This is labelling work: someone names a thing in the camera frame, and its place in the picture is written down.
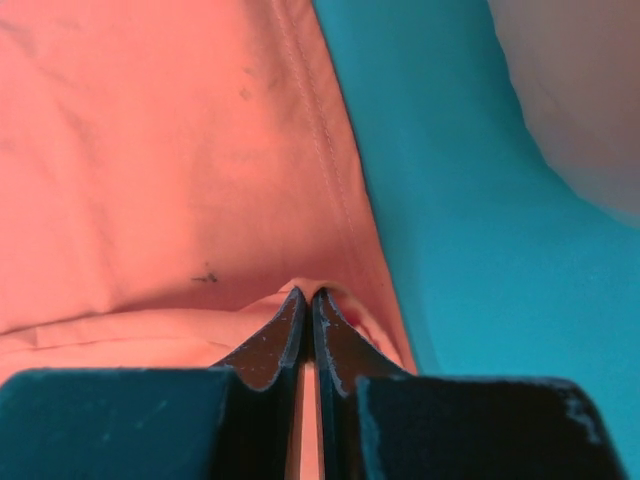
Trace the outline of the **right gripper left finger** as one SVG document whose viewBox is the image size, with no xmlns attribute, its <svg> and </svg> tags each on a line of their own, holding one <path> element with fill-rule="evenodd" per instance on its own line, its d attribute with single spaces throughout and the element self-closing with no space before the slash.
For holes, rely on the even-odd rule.
<svg viewBox="0 0 640 480">
<path fill-rule="evenodd" d="M 1 389 L 5 479 L 295 479 L 306 301 L 196 369 L 31 369 Z"/>
</svg>

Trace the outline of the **orange t-shirt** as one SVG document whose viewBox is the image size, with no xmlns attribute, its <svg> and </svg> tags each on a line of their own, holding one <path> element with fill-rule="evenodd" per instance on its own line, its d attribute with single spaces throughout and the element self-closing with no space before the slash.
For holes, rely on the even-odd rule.
<svg viewBox="0 0 640 480">
<path fill-rule="evenodd" d="M 295 479 L 327 479 L 314 296 L 415 364 L 311 2 L 2 3 L 1 389 L 210 367 L 294 289 Z"/>
</svg>

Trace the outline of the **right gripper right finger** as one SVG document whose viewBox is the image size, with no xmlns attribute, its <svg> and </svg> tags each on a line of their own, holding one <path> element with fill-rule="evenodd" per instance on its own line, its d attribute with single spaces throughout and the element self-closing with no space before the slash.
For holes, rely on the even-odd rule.
<svg viewBox="0 0 640 480">
<path fill-rule="evenodd" d="M 418 376 L 383 355 L 327 290 L 312 338 L 327 479 L 619 479 L 603 420 L 575 383 Z"/>
</svg>

